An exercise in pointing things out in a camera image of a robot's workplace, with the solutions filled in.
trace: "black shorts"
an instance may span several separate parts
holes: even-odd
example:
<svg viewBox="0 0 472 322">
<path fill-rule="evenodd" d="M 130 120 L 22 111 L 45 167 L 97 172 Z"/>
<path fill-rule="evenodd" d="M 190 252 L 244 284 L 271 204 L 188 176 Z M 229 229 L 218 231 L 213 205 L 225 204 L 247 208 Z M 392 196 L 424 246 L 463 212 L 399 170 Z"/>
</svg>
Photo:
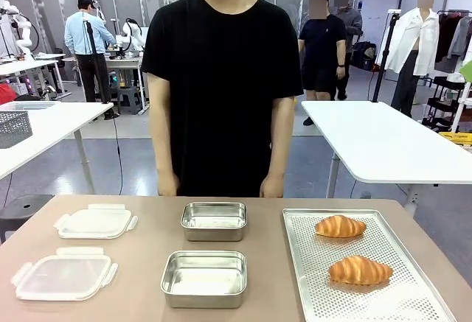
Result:
<svg viewBox="0 0 472 322">
<path fill-rule="evenodd" d="M 334 68 L 303 68 L 303 88 L 316 92 L 328 92 L 336 95 L 336 67 Z"/>
</svg>

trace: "black stool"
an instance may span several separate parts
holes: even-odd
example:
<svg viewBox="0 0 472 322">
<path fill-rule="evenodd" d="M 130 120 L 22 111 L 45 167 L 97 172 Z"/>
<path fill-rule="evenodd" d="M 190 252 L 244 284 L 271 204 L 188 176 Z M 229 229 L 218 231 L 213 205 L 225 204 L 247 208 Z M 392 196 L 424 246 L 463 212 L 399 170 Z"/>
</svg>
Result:
<svg viewBox="0 0 472 322">
<path fill-rule="evenodd" d="M 6 241 L 7 231 L 18 230 L 53 197 L 54 195 L 23 195 L 0 210 L 0 242 Z"/>
</svg>

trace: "black t-shirt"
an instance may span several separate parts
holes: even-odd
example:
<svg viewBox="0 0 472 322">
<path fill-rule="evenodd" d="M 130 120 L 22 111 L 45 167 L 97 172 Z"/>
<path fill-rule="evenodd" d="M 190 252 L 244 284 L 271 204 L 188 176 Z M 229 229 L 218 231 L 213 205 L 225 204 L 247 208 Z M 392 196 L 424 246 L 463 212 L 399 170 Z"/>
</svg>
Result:
<svg viewBox="0 0 472 322">
<path fill-rule="evenodd" d="M 272 102 L 302 93 L 287 13 L 264 0 L 237 15 L 204 0 L 177 1 L 154 15 L 142 69 L 170 82 L 179 194 L 258 196 L 271 157 Z"/>
<path fill-rule="evenodd" d="M 326 20 L 308 20 L 300 33 L 305 41 L 303 69 L 335 68 L 338 65 L 336 42 L 346 39 L 344 22 L 334 15 Z"/>
</svg>

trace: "red object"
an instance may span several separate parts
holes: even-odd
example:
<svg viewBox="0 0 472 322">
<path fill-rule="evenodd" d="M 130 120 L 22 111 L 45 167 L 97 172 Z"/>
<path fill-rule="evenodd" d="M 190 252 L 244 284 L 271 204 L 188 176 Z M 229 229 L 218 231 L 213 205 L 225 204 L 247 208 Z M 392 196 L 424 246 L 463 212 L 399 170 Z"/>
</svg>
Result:
<svg viewBox="0 0 472 322">
<path fill-rule="evenodd" d="M 0 105 L 12 102 L 16 98 L 16 93 L 8 84 L 0 84 Z"/>
</svg>

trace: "hand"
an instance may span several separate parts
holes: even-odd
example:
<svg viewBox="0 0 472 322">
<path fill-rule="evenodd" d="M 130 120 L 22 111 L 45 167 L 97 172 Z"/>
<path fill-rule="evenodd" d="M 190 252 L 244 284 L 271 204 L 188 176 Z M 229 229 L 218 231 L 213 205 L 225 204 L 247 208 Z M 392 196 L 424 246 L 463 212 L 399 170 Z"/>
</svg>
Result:
<svg viewBox="0 0 472 322">
<path fill-rule="evenodd" d="M 346 76 L 346 69 L 343 66 L 339 66 L 336 69 L 336 75 L 338 76 L 338 79 L 341 80 Z"/>
<path fill-rule="evenodd" d="M 263 184 L 260 185 L 261 198 L 283 197 L 283 175 L 267 175 Z"/>
<path fill-rule="evenodd" d="M 178 178 L 173 172 L 158 172 L 157 192 L 163 197 L 175 197 L 178 189 Z"/>
</svg>

